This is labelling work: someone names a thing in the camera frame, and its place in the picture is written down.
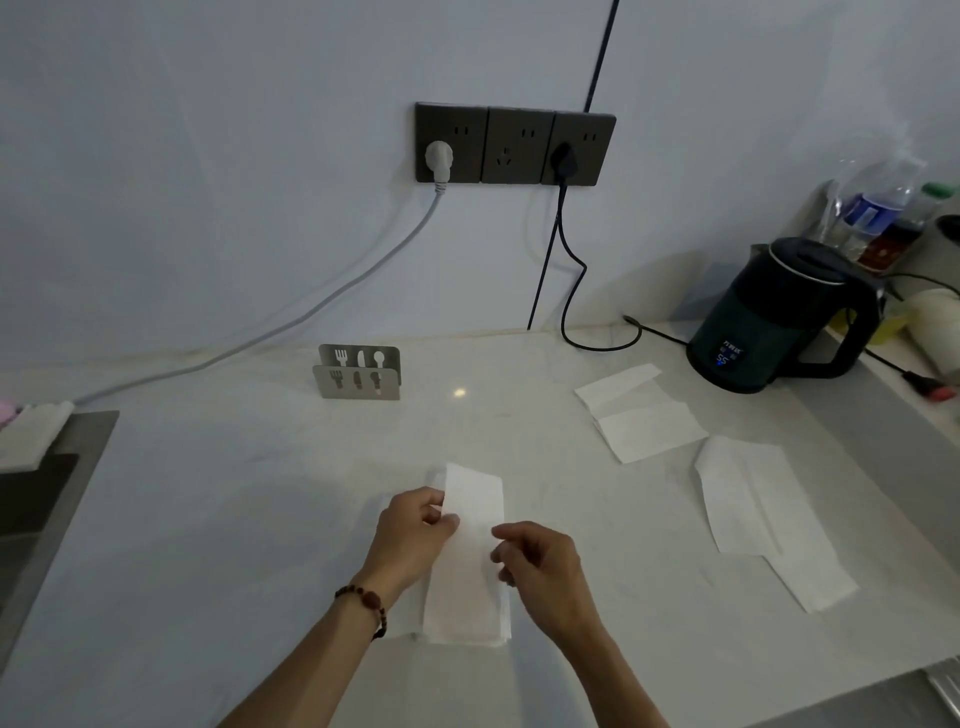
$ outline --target white wall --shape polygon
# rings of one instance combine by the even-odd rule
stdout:
[[[223,345],[303,311],[426,210],[412,104],[579,109],[608,6],[6,0],[0,366]],[[590,263],[574,321],[695,307],[853,137],[960,178],[958,21],[951,0],[624,0],[594,99],[612,146],[568,196]],[[554,195],[451,188],[298,336],[523,327]],[[558,260],[540,325],[572,280]]]

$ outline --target kettle handle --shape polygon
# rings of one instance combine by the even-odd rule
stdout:
[[[815,379],[833,379],[846,374],[856,363],[857,358],[867,348],[871,337],[880,325],[882,314],[882,289],[876,285],[851,276],[843,287],[844,308],[856,311],[856,318],[847,330],[847,336],[837,349],[833,360],[826,364],[815,364],[793,359],[784,362],[777,376],[809,377]]]

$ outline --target pink object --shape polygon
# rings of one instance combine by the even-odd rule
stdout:
[[[13,402],[0,400],[0,427],[16,417],[16,405]]]

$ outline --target kettle lid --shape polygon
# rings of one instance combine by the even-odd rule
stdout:
[[[782,237],[770,244],[770,256],[788,271],[827,285],[842,285],[856,269],[823,243],[804,237]]]

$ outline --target white plug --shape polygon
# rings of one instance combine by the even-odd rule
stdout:
[[[433,172],[433,181],[446,185],[453,166],[453,150],[445,141],[431,141],[426,148],[426,165]]]

